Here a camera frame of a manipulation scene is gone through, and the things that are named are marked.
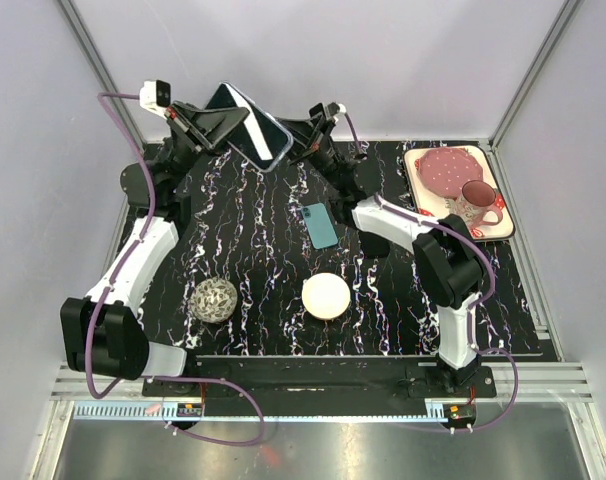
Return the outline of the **phone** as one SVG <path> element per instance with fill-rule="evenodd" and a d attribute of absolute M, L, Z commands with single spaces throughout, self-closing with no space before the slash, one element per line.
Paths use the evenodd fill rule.
<path fill-rule="evenodd" d="M 389 241 L 377 234 L 359 231 L 360 248 L 365 259 L 383 259 L 390 253 Z"/>

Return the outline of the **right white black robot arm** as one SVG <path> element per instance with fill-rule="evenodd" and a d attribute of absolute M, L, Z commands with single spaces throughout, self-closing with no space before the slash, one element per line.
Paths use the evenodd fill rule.
<path fill-rule="evenodd" d="M 315 105 L 303 120 L 279 119 L 292 136 L 291 164 L 308 162 L 334 189 L 334 220 L 358 234 L 364 255 L 383 258 L 391 245 L 409 251 L 423 291 L 437 307 L 439 347 L 428 383 L 449 396 L 469 389 L 481 366 L 476 340 L 476 308 L 495 290 L 487 257 L 476 246 L 462 218 L 436 219 L 412 212 L 367 192 L 356 169 L 365 155 L 348 159 L 331 137 L 341 116 L 338 104 Z"/>

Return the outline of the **teal smartphone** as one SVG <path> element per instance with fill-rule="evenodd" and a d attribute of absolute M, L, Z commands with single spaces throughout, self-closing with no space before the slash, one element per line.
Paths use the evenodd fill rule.
<path fill-rule="evenodd" d="M 323 203 L 303 206 L 300 212 L 315 249 L 322 250 L 338 244 L 334 225 Z"/>

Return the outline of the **blue smartphone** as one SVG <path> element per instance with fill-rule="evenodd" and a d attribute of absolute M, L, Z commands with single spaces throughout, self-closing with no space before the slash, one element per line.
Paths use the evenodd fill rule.
<path fill-rule="evenodd" d="M 221 82 L 206 108 L 232 107 L 246 109 L 248 116 L 234 128 L 228 144 L 258 170 L 272 171 L 293 146 L 292 134 L 236 86 Z"/>

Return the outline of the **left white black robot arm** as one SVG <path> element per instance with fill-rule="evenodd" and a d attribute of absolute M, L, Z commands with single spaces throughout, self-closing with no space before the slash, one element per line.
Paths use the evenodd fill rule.
<path fill-rule="evenodd" d="M 199 372 L 187 353 L 150 341 L 137 321 L 143 296 L 165 258 L 177 246 L 190 218 L 191 200 L 176 189 L 195 163 L 213 156 L 249 112 L 244 107 L 199 109 L 173 102 L 160 110 L 171 134 L 157 155 L 141 150 L 121 173 L 121 188 L 137 218 L 125 245 L 103 277 L 81 298 L 60 310 L 67 364 L 82 372 L 93 397 L 101 397 L 96 375 L 114 383 L 164 377 L 179 396 L 198 386 Z"/>

